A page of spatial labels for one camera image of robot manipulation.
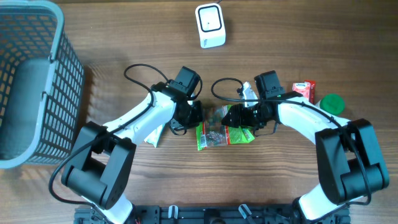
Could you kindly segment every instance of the gray basket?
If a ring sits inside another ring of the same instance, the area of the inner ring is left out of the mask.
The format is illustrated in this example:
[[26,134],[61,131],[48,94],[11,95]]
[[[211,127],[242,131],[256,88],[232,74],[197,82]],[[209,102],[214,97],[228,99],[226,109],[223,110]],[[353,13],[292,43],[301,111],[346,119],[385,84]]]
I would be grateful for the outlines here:
[[85,76],[47,1],[0,1],[0,168],[56,164],[75,137]]

